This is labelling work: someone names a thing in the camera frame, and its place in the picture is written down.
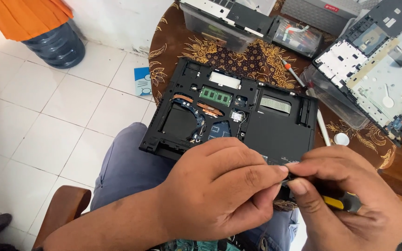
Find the fingernail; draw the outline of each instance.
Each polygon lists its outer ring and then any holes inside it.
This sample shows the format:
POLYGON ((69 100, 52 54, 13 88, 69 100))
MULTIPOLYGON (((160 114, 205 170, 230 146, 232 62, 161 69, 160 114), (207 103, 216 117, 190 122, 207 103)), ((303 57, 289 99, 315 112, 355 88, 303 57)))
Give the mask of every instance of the fingernail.
POLYGON ((295 166, 297 164, 298 164, 298 162, 293 162, 293 163, 287 163, 287 164, 285 164, 285 166, 290 168, 290 167, 293 167, 293 166, 295 166))
POLYGON ((288 168, 286 166, 279 166, 280 170, 282 170, 282 172, 288 172, 288 168))
POLYGON ((306 186, 299 179, 288 181, 288 186, 296 195, 304 195, 306 194, 306 186))

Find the gray box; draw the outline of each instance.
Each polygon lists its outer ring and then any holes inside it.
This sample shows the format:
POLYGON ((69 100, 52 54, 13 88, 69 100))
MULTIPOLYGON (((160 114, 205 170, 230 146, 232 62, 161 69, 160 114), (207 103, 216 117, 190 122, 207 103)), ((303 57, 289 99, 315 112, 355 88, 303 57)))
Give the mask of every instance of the gray box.
POLYGON ((286 0, 281 12, 320 30, 339 36, 351 18, 361 10, 372 9, 379 0, 356 3, 353 0, 286 0))

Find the screwdriver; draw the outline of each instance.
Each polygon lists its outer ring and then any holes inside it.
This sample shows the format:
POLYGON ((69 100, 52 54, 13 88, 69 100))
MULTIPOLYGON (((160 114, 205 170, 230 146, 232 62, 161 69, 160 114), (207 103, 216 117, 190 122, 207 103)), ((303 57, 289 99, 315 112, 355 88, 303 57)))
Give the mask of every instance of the screwdriver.
MULTIPOLYGON (((297 178, 296 175, 289 173, 288 177, 283 180, 281 184, 285 184, 288 181, 294 180, 295 178, 297 178)), ((331 191, 330 189, 316 185, 315 187, 322 196, 323 201, 332 208, 356 214, 362 206, 359 197, 355 194, 345 191, 331 191)))

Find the left hand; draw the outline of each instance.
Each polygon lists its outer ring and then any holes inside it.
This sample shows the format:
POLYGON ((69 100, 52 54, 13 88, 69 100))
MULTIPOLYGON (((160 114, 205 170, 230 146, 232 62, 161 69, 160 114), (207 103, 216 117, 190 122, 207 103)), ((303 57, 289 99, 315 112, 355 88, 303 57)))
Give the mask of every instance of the left hand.
POLYGON ((170 239, 219 240, 272 217, 272 201, 286 167, 269 166, 236 138, 210 140, 188 150, 154 188, 170 239))

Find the ram module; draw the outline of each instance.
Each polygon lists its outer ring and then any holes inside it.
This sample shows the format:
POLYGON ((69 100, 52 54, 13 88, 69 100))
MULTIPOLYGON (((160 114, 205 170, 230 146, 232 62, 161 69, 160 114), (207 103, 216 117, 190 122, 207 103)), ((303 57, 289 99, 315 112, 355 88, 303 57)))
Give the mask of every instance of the ram module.
POLYGON ((231 101, 232 101, 232 94, 217 91, 215 89, 208 88, 206 86, 204 86, 202 88, 200 97, 223 104, 227 107, 229 107, 231 105, 231 101))

